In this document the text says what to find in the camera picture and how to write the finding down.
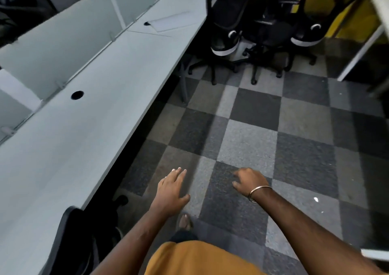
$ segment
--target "white paper on desk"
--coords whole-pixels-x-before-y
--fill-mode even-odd
[[[4,69],[0,70],[0,90],[10,95],[32,112],[37,111],[42,102],[33,91]]]
[[[169,17],[149,21],[156,32],[176,29],[201,22],[201,16],[194,12],[182,12]]]

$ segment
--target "metal bracelet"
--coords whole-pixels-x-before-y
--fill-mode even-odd
[[[256,187],[256,188],[252,189],[251,192],[250,192],[250,194],[249,194],[249,196],[247,196],[247,198],[249,199],[249,201],[250,201],[250,202],[256,202],[254,199],[251,199],[251,195],[254,193],[255,190],[260,189],[260,188],[265,188],[265,187],[271,188],[270,186],[258,186],[258,187]]]

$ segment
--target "orange shirt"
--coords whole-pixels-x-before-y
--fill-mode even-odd
[[[151,257],[145,275],[265,275],[255,265],[202,241],[166,242]]]

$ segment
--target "pants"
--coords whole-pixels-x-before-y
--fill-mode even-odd
[[[187,230],[178,230],[169,241],[180,243],[184,241],[191,241],[191,240],[198,240],[198,237],[196,234],[192,233],[191,231]]]

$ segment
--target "person's left arm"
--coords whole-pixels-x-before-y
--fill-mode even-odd
[[[157,194],[150,209],[112,249],[92,275],[138,274],[144,258],[166,220],[179,213],[189,202],[189,194],[180,198],[180,189],[186,169],[172,170],[158,183]]]

